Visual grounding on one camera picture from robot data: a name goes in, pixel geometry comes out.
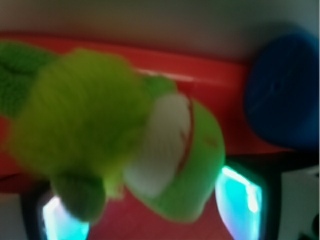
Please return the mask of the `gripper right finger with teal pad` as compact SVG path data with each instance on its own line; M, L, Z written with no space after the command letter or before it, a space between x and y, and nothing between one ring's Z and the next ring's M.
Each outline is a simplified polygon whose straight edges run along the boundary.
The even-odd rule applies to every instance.
M319 239L319 163L318 152L228 156L215 198L232 238Z

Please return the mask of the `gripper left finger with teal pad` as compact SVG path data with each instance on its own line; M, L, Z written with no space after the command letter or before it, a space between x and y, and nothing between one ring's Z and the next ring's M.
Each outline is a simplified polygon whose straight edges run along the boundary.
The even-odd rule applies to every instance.
M86 240L90 224L73 217L48 182L37 182L20 195L28 240Z

